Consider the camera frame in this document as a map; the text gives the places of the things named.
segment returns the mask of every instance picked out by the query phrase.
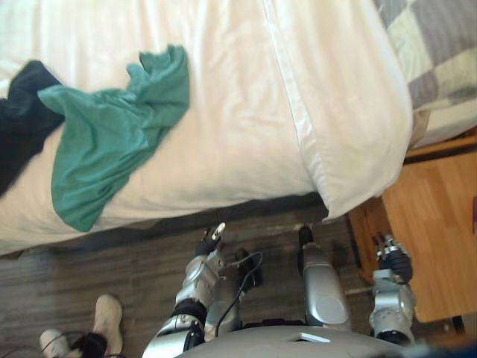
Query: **white sneaker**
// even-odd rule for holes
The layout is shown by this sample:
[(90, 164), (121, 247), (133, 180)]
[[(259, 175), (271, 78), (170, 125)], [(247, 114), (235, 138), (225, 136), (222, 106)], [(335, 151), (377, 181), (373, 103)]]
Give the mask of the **white sneaker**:
[(120, 354), (122, 337), (119, 324), (122, 320), (122, 307), (112, 295), (102, 295), (96, 301), (95, 326), (93, 333), (107, 340), (106, 354)]
[(45, 358), (64, 358), (71, 348), (68, 339), (59, 330), (46, 330), (40, 336), (40, 347)]

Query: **white bed sheet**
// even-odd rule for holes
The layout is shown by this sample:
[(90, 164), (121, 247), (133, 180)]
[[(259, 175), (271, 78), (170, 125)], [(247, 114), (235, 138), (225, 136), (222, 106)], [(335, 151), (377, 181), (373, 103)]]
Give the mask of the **white bed sheet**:
[[(4, 0), (0, 95), (31, 58), (80, 90), (124, 87), (168, 43), (189, 54), (191, 107), (93, 231), (313, 190), (336, 217), (397, 177), (411, 102), (368, 0)], [(51, 204), (61, 131), (0, 198), (0, 254), (82, 234)]]

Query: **dark wood floor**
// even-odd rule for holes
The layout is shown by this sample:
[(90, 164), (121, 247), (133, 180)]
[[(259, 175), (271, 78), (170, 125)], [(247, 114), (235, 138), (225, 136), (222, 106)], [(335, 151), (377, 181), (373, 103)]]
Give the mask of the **dark wood floor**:
[[(238, 247), (264, 253), (263, 286), (248, 293), (243, 321), (302, 319), (303, 283), (297, 272), (297, 230), (312, 226), (333, 261), (348, 296), (353, 328), (368, 334), (372, 309), (368, 293), (353, 294), (366, 284), (359, 278), (346, 219), (321, 223), (322, 210), (308, 207), (272, 216), (227, 223), (225, 252)], [(174, 298), (202, 230), (135, 240), (101, 249), (25, 252), (18, 260), (0, 258), (0, 356), (8, 347), (37, 345), (47, 328), (88, 331), (96, 298), (116, 295), (124, 306), (124, 353), (140, 357), (174, 306)], [(442, 330), (443, 324), (433, 330)], [(38, 357), (20, 353), (12, 357)]]

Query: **wooden cabinet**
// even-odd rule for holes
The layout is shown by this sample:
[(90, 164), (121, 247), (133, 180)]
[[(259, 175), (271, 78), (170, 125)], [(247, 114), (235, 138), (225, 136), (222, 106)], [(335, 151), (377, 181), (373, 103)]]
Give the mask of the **wooden cabinet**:
[(473, 197), (477, 195), (477, 152), (408, 164), (381, 198), (350, 212), (361, 276), (372, 281), (377, 268), (371, 239), (392, 233), (411, 254), (423, 322), (477, 310), (477, 237)]

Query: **teal cloth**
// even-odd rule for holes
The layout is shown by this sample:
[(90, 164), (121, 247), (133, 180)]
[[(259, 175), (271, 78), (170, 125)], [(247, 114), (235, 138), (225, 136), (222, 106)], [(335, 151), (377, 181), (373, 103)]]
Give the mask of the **teal cloth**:
[(189, 71), (182, 47), (141, 53), (126, 89), (93, 94), (52, 86), (43, 104), (65, 116), (51, 178), (53, 207), (76, 230), (88, 231), (132, 171), (155, 152), (189, 108)]

